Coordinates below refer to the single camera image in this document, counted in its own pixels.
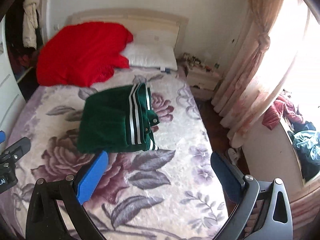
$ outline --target bed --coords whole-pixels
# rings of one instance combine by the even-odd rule
[[[91,10],[69,23],[113,21],[135,39],[171,45],[181,52],[187,19],[140,9]],[[221,184],[210,166],[212,152],[182,69],[170,74],[154,68],[116,70],[90,88],[40,86],[18,118],[8,144],[21,137],[31,150],[17,163],[18,184],[0,195],[0,212],[11,228],[25,234],[26,215],[37,179],[64,179],[92,158],[76,150],[88,96],[108,88],[147,82],[160,124],[153,127],[157,151],[114,153],[84,207],[107,239],[212,239],[228,218]],[[77,238],[65,208],[61,214]]]

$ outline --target white pillow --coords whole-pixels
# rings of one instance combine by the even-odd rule
[[[173,48],[163,44],[127,44],[121,55],[129,60],[130,66],[162,67],[178,70]]]

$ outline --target white coat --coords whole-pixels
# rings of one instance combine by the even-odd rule
[[[22,40],[23,46],[26,48],[37,49],[36,28],[38,28],[38,20],[36,9],[40,0],[24,0],[23,2],[23,28]]]

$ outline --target green jacket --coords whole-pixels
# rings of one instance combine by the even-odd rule
[[[157,150],[150,129],[157,124],[146,84],[104,90],[85,102],[77,148],[82,153]]]

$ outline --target floral bedspread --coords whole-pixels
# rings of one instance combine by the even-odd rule
[[[31,139],[17,163],[18,184],[0,195],[0,212],[21,235],[37,179],[64,179],[92,155],[76,150],[78,127],[88,96],[108,88],[147,82],[160,124],[160,150],[115,153],[92,198],[84,203],[107,239],[212,239],[228,215],[221,184],[210,166],[211,147],[194,98],[179,74],[155,69],[116,71],[91,88],[39,87],[22,111],[9,139]],[[78,238],[61,206],[70,234]]]

